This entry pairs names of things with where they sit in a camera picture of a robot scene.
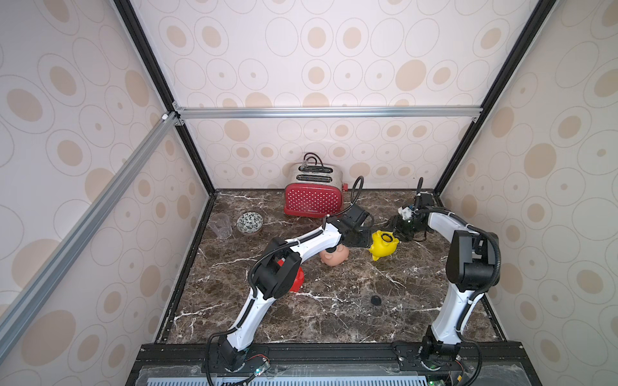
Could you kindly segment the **pink piggy bank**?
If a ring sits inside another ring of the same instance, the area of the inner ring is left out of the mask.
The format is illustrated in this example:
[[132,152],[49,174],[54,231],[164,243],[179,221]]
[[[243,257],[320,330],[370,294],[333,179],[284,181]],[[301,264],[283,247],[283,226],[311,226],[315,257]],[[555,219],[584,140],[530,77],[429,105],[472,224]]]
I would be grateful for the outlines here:
[[325,249],[320,252],[320,260],[328,266],[334,267],[349,260],[350,250],[343,244]]

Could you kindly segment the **yellow piggy bank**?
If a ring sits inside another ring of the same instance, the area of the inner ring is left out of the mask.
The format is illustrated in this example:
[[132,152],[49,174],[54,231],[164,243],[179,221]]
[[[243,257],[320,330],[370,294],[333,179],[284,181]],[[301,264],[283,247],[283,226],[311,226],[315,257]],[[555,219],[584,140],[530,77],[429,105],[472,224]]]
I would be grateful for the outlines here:
[[392,255],[399,244],[399,239],[391,232],[376,231],[372,234],[372,244],[369,251],[372,258],[377,262],[382,257],[388,257]]

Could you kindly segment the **red piggy bank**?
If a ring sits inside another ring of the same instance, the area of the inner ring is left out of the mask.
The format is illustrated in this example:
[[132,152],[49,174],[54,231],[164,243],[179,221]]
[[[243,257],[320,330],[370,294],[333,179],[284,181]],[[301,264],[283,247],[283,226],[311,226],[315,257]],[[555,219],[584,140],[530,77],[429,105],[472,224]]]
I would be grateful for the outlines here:
[[283,281],[284,283],[291,284],[291,288],[290,288],[291,293],[298,293],[301,290],[301,287],[305,281],[305,273],[304,273],[303,268],[299,267],[294,281],[291,281],[291,271],[285,270],[284,275],[283,275]]

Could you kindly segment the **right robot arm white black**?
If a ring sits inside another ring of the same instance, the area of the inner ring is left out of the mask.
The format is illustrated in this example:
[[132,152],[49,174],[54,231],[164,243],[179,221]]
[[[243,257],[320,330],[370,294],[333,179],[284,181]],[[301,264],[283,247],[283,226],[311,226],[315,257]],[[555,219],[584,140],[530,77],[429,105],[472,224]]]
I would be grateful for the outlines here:
[[423,361],[445,357],[454,360],[472,311],[499,281],[501,252],[497,236],[434,206],[432,195],[424,191],[398,209],[395,230],[407,239],[432,231],[450,242],[445,265],[449,288],[438,317],[423,337],[418,356]]

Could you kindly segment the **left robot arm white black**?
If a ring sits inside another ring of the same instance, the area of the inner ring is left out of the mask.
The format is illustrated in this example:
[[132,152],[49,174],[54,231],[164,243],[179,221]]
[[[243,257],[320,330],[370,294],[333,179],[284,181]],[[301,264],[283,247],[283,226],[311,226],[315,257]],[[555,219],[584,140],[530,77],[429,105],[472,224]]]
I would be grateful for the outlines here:
[[352,204],[335,216],[325,217],[309,233],[290,239],[273,238],[247,273],[248,298],[231,328],[209,338],[209,347],[216,349],[225,369],[235,372],[244,365],[263,318],[276,300],[291,291],[302,263],[340,245],[367,247],[373,222],[373,215]]

